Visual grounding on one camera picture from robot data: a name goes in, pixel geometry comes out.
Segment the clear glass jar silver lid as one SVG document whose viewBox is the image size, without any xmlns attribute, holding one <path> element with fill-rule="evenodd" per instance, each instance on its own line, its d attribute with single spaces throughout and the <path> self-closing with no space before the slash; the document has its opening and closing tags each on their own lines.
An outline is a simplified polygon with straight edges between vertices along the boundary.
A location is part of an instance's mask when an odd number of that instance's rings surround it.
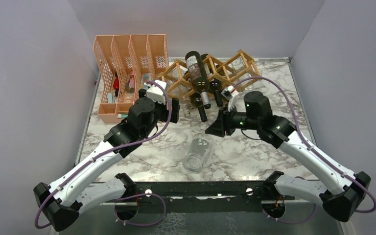
<svg viewBox="0 0 376 235">
<path fill-rule="evenodd" d="M 210 135 L 198 134 L 193 137 L 182 164 L 191 173 L 200 173 L 208 164 L 214 150 L 214 141 Z"/>
</svg>

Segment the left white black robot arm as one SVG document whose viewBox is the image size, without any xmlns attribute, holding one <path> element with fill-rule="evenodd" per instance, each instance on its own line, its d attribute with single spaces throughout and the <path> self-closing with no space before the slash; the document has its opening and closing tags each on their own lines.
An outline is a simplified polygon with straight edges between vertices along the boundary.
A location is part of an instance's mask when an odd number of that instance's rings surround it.
<svg viewBox="0 0 376 235">
<path fill-rule="evenodd" d="M 39 183 L 33 189 L 37 205 L 34 225 L 37 229 L 52 226 L 62 231 L 80 215 L 104 202 L 134 196 L 134 182 L 120 173 L 98 186 L 90 184 L 104 171 L 123 160 L 142 143 L 159 136 L 169 125 L 177 123 L 180 104 L 176 98 L 165 104 L 141 97 L 130 107 L 128 116 L 112 127 L 96 149 L 72 170 L 50 184 Z"/>
</svg>

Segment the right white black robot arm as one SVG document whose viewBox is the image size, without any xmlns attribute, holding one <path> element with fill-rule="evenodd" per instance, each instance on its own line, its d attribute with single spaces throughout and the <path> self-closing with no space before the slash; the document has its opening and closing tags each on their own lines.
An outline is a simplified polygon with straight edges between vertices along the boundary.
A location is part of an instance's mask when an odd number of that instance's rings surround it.
<svg viewBox="0 0 376 235">
<path fill-rule="evenodd" d="M 269 199 L 292 196 L 322 206 L 332 218 L 347 222 L 365 198 L 371 178 L 338 164 L 300 133 L 296 125 L 274 115 L 269 99 L 255 91 L 244 96 L 245 112 L 229 106 L 218 111 L 217 119 L 205 130 L 218 137 L 235 130 L 255 130 L 260 140 L 299 161 L 318 179 L 307 181 L 274 171 L 264 182 L 262 193 Z"/>
</svg>

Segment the white wine bottle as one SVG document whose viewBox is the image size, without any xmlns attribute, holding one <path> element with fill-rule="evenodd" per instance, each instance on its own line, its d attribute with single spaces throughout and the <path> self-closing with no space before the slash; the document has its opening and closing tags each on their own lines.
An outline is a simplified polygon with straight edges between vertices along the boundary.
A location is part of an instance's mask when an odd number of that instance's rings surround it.
<svg viewBox="0 0 376 235">
<path fill-rule="evenodd" d="M 193 90 L 200 94 L 204 108 L 209 109 L 211 107 L 208 97 L 210 83 L 201 60 L 201 55 L 197 51 L 190 51 L 185 55 L 185 60 Z"/>
</svg>

